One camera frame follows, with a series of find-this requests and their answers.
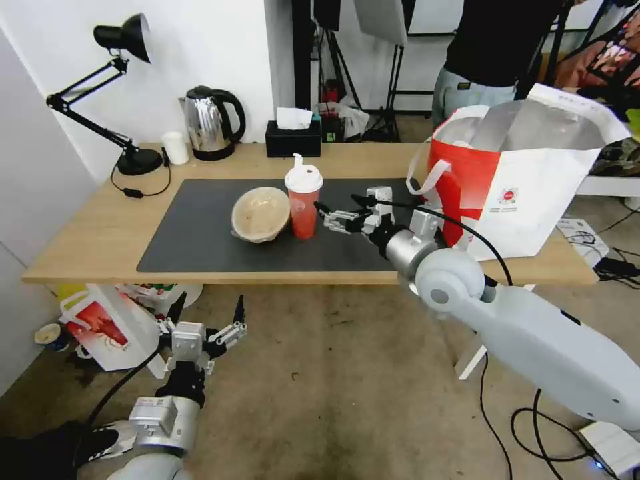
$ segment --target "gray desk mat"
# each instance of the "gray desk mat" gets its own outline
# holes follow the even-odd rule
[[[326,179],[320,201],[332,209],[356,210],[352,193],[388,185],[396,201],[411,200],[404,179]],[[249,243],[232,236],[231,209],[247,190],[284,188],[280,179],[184,180],[158,226],[140,272],[390,271],[388,261],[360,234],[345,235],[318,225],[313,238],[296,239],[290,225],[274,241]],[[411,212],[394,209],[396,222]]]

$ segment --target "lamp shade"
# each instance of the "lamp shade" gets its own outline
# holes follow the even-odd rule
[[[144,14],[138,13],[128,18],[121,27],[98,25],[93,29],[93,38],[106,49],[127,50],[134,57],[151,63],[145,38],[149,35],[149,25]]]

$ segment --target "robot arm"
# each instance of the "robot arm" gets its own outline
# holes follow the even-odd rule
[[[198,414],[205,404],[205,375],[213,372],[215,358],[247,334],[247,325],[242,296],[232,322],[222,330],[178,322],[185,298],[183,294],[171,306],[161,325],[160,342],[172,352],[167,383],[154,397],[139,397],[129,415],[137,428],[136,444],[150,447],[153,453],[133,458],[109,480],[191,480],[181,458],[195,442]]]
[[[521,287],[487,278],[463,251],[438,244],[440,220],[414,211],[410,228],[395,225],[391,212],[373,208],[389,187],[367,190],[358,218],[318,205],[334,231],[360,231],[398,270],[402,282],[429,308],[448,313],[475,330],[487,350],[590,420],[614,423],[640,434],[640,367],[612,340]]]

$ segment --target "black shirt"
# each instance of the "black shirt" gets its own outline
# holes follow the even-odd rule
[[[465,0],[445,68],[474,83],[508,87],[526,73],[562,0]]]

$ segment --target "white cup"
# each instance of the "white cup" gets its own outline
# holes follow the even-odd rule
[[[181,132],[166,132],[162,136],[162,145],[167,151],[169,161],[174,165],[182,165],[189,160],[189,152],[185,138]]]

